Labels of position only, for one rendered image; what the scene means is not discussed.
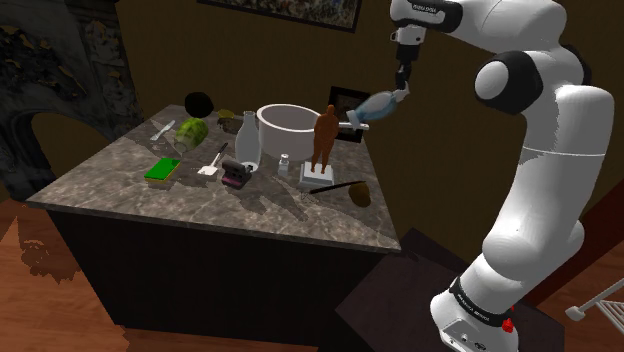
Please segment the brown human figure on white base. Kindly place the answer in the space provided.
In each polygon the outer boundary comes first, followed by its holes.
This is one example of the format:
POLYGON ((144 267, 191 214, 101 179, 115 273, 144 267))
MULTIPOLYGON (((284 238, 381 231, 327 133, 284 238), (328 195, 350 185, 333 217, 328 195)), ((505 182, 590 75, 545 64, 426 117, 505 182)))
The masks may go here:
POLYGON ((316 120, 313 155, 310 161, 301 166, 300 186, 310 188, 334 184, 334 170, 328 161, 338 132, 339 119, 334 114, 334 106, 329 105, 326 112, 316 120))

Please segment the black round thing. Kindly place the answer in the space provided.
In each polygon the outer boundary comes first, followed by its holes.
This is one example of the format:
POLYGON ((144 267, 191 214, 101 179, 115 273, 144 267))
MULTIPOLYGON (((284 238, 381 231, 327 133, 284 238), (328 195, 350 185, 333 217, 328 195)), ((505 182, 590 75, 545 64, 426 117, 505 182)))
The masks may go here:
POLYGON ((193 118, 205 118, 214 110, 211 98, 204 92, 192 92, 185 97, 185 111, 193 118))

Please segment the black picture frame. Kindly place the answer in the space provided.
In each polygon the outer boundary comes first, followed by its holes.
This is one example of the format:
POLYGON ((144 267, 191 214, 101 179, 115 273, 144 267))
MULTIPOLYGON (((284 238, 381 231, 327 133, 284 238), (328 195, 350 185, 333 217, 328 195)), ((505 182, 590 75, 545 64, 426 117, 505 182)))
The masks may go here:
MULTIPOLYGON (((346 112, 357 108, 369 97, 370 94, 366 92, 332 86, 330 89, 328 104, 334 106, 335 115, 341 122, 348 122, 346 112)), ((362 137, 362 130, 353 130, 350 127, 343 127, 340 129, 336 139, 360 143, 362 141, 362 137)))

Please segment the brown kiwi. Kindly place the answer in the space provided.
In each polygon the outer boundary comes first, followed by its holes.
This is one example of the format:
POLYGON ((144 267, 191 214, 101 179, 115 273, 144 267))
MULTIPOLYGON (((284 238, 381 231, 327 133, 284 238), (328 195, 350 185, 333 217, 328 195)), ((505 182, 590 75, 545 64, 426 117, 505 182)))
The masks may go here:
POLYGON ((365 182, 350 185, 348 194, 351 201, 359 207, 366 208, 371 204, 370 189, 365 182))

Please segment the dark kitchen island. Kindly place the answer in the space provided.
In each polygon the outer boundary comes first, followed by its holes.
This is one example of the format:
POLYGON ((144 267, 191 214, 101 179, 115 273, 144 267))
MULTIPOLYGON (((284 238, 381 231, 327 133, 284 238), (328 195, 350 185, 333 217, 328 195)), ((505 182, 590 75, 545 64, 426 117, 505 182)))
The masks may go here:
POLYGON ((197 171, 233 156, 215 116, 164 183, 147 182, 173 158, 174 134, 150 137, 170 105, 29 199, 44 208, 114 323, 126 328, 324 346, 336 308, 399 240, 364 144, 337 142, 339 183, 363 180, 372 202, 345 188, 304 195, 264 157, 240 190, 197 171))

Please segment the black pen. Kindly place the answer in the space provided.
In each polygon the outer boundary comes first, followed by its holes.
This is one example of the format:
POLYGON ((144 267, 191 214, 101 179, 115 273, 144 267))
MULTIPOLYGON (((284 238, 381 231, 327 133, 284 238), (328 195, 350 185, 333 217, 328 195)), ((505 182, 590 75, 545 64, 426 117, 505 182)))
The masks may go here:
POLYGON ((310 190, 308 192, 308 194, 317 194, 317 193, 327 192, 327 191, 330 191, 330 190, 335 190, 335 189, 339 189, 339 188, 343 188, 343 187, 347 187, 347 186, 352 186, 352 185, 356 185, 356 184, 361 184, 361 183, 365 183, 365 181, 363 181, 363 180, 350 181, 350 182, 344 182, 344 183, 335 184, 335 185, 331 185, 331 186, 315 188, 315 189, 310 190))

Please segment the green and yellow sponge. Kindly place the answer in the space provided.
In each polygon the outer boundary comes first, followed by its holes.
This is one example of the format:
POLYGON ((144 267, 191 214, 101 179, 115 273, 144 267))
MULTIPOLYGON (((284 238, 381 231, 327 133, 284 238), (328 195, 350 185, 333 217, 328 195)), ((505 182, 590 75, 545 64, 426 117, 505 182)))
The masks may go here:
POLYGON ((180 161, 174 158, 161 158, 147 173, 144 179, 147 182, 164 183, 178 168, 180 161))

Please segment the silver knife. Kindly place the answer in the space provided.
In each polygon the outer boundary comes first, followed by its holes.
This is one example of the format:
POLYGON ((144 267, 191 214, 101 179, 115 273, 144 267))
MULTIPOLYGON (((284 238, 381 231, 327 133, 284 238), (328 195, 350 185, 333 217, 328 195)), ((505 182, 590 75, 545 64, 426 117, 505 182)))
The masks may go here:
POLYGON ((170 130, 174 124, 175 124, 175 120, 171 120, 168 124, 166 124, 164 127, 162 127, 157 133, 155 133, 153 136, 150 137, 151 141, 157 141, 165 132, 167 132, 168 130, 170 130))

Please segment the dark framed wall picture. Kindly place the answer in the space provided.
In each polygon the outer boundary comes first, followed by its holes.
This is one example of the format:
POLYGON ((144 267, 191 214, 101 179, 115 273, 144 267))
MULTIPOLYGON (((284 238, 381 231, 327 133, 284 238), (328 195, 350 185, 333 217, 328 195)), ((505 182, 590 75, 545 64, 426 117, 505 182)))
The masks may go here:
POLYGON ((197 3, 343 32, 356 31, 362 0, 196 0, 197 3))

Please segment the dark robot stand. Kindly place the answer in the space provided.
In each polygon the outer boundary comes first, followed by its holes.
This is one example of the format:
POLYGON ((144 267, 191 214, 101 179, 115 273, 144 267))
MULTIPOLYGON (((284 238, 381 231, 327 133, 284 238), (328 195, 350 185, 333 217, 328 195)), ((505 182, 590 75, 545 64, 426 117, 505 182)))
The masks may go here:
POLYGON ((334 341, 318 352, 453 352, 440 339, 430 300, 467 263, 410 229, 336 308, 334 341))

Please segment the pale blue bottle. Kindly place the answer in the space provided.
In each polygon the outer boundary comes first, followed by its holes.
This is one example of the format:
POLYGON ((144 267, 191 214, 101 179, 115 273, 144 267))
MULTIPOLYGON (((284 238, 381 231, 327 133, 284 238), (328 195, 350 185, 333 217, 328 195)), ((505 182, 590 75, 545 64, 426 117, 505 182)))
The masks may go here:
POLYGON ((408 83, 404 90, 396 89, 392 92, 378 92, 366 99, 357 108, 347 111, 346 116, 353 125, 360 123, 367 124, 370 121, 382 119, 393 113, 397 105, 403 101, 409 93, 408 83))

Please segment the dark stone archway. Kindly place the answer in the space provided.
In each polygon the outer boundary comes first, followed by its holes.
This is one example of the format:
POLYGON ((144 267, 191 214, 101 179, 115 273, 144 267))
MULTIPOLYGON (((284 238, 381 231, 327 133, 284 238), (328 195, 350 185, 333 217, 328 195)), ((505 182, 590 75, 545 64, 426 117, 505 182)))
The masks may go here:
POLYGON ((12 199, 57 178, 34 115, 64 115, 110 142, 143 122, 117 2, 0 0, 0 183, 12 199))

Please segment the large white bowl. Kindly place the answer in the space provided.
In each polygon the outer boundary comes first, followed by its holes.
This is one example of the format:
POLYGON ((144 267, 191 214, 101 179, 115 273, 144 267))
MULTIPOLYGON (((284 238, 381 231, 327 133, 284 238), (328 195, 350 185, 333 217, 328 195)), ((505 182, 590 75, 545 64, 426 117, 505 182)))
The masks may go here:
POLYGON ((269 104, 256 112, 262 150, 279 159, 307 160, 314 152, 314 126, 319 113, 294 104, 269 104))

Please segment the clear glass bottle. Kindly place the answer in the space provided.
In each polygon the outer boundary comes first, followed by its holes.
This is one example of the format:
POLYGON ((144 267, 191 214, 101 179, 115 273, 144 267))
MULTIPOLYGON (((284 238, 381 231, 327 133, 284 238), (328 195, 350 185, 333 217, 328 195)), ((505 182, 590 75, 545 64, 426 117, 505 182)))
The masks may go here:
POLYGON ((261 153, 256 115, 253 111, 245 111, 243 124, 235 140, 235 158, 240 164, 249 168, 251 172, 255 172, 261 161, 261 153))

